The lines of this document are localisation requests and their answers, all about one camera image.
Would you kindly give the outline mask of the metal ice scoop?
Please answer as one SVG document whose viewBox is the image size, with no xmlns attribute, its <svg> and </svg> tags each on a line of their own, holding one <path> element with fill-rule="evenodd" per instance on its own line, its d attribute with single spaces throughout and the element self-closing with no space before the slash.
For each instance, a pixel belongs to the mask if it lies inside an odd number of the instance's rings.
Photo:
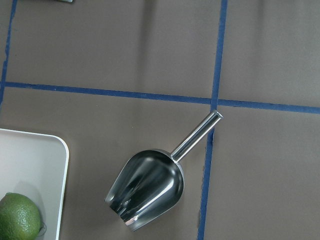
<svg viewBox="0 0 320 240">
<path fill-rule="evenodd" d="M 171 152 L 147 149 L 127 161 L 104 201 L 131 231 L 149 224 L 179 202 L 185 188 L 180 161 L 222 119 L 214 110 Z"/>
</svg>

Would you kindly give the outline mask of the beige tray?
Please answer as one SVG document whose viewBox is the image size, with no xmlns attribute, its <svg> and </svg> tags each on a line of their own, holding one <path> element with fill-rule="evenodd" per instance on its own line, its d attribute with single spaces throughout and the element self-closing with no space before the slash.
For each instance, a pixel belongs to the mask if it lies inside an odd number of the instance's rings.
<svg viewBox="0 0 320 240">
<path fill-rule="evenodd" d="M 65 194 L 69 148 L 55 135 L 0 130 L 0 196 L 19 193 L 38 207 L 39 240 L 57 240 Z"/>
</svg>

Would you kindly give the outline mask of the green lime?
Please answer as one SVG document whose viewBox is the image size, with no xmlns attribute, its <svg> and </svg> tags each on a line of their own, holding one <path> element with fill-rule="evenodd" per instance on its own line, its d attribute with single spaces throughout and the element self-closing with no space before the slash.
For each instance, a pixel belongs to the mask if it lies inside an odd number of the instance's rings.
<svg viewBox="0 0 320 240">
<path fill-rule="evenodd" d="M 0 200 L 2 240 L 34 240 L 40 228 L 40 211 L 31 199 L 19 193 L 8 192 Z"/>
</svg>

